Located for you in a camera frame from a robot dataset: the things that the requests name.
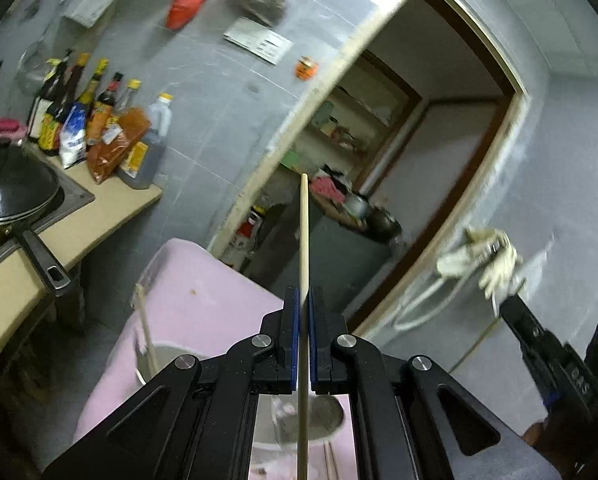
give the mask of metal screw head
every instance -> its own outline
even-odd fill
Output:
[[[195,356],[190,354],[180,355],[175,359],[175,366],[179,370],[188,370],[195,365]]]
[[[341,334],[339,337],[337,337],[337,344],[339,346],[351,348],[352,346],[357,344],[357,338],[353,335]]]
[[[418,355],[412,360],[412,366],[421,372],[427,372],[432,368],[432,361],[425,355]]]
[[[272,343],[272,339],[266,334],[257,334],[252,338],[252,344],[258,348],[266,348],[266,346],[269,346],[270,343]]]

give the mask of blue gripper pad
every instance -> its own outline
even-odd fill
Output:
[[[310,386],[313,392],[317,388],[317,336],[314,324],[313,288],[308,289],[308,340],[310,341]]]
[[[299,363],[299,288],[295,287],[293,295],[293,358],[291,364],[291,379],[290,382],[293,385],[293,391],[297,390],[297,368]]]

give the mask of wooden door frame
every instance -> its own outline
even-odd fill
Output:
[[[390,21],[395,12],[399,10],[408,0],[397,0],[394,7],[390,9],[377,8],[368,19],[357,27],[354,34],[343,44],[337,54],[337,58],[330,63],[320,74],[314,78],[310,89],[303,94],[303,97],[279,128],[275,137],[269,144],[269,149],[260,160],[250,179],[239,193],[233,208],[217,230],[210,241],[207,250],[215,257],[219,257],[249,211],[253,200],[260,192],[262,186],[268,181],[275,171],[282,157],[292,143],[301,134],[304,126],[309,122],[321,102],[330,94],[343,74],[354,63],[359,55],[367,48],[368,44],[377,33]],[[356,334],[362,334],[377,323],[399,300],[399,297],[413,282],[417,275],[430,269],[434,264],[437,253],[446,246],[454,235],[457,225],[469,215],[482,192],[482,186],[496,171],[496,164],[501,156],[506,156],[506,146],[509,137],[518,123],[525,117],[526,92],[521,79],[514,69],[514,63],[506,54],[503,47],[493,35],[492,31],[480,20],[479,16],[463,0],[443,0],[454,13],[457,14],[456,23],[461,30],[471,31],[477,38],[474,48],[480,49],[482,53],[488,53],[492,57],[493,66],[498,66],[505,79],[503,85],[509,85],[513,92],[510,104],[499,128],[494,131],[494,137],[489,146],[480,146],[481,151],[485,150],[480,164],[474,170],[472,179],[465,187],[464,193],[454,204],[451,212],[442,222],[441,227],[430,243],[420,252],[418,258],[405,271],[394,288],[377,304],[371,311],[366,312],[367,316],[362,319],[357,317]]]

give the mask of condiment bottle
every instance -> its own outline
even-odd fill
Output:
[[[59,61],[49,77],[44,81],[39,93],[35,96],[28,115],[28,139],[38,142],[41,135],[41,125],[48,107],[64,90],[64,77],[68,68],[68,57],[72,50],[67,50],[66,55]]]
[[[95,145],[102,138],[102,131],[112,115],[112,108],[116,102],[117,88],[119,88],[119,82],[123,76],[121,72],[115,72],[108,88],[97,98],[86,128],[87,147]]]
[[[119,116],[129,108],[132,108],[133,99],[135,98],[135,94],[140,86],[141,81],[139,79],[131,79],[128,82],[128,87],[124,93],[121,94],[121,97],[118,99],[114,108],[112,108],[112,113],[109,118],[110,123],[117,123]]]
[[[147,189],[153,183],[159,161],[166,149],[166,136],[172,117],[171,101],[170,94],[159,94],[157,101],[148,107],[150,129],[117,168],[118,177],[134,189]]]
[[[38,144],[41,151],[47,155],[57,155],[59,153],[59,132],[68,118],[70,109],[73,107],[77,85],[89,59],[90,54],[81,54],[79,56],[65,91],[53,101],[44,115]]]
[[[92,108],[92,103],[95,99],[95,94],[97,93],[97,89],[99,88],[100,81],[102,81],[102,75],[106,72],[106,68],[108,67],[108,59],[102,58],[97,63],[97,68],[95,69],[94,74],[88,81],[88,86],[84,89],[84,91],[79,95],[79,99],[77,102],[81,103],[86,107],[90,114],[90,109]]]

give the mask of pink tablecloth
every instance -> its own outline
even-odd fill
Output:
[[[256,334],[264,314],[283,302],[259,285],[216,260],[198,245],[172,239],[154,255],[139,282],[144,286],[146,314],[155,342],[169,342],[200,356],[224,354],[235,342]],[[137,391],[135,333],[143,344],[137,313],[126,322],[77,424],[78,440]],[[346,425],[332,441],[336,476],[327,474],[323,446],[311,449],[313,478],[356,479],[354,443],[346,396],[340,396]],[[266,480],[290,478],[280,472]]]

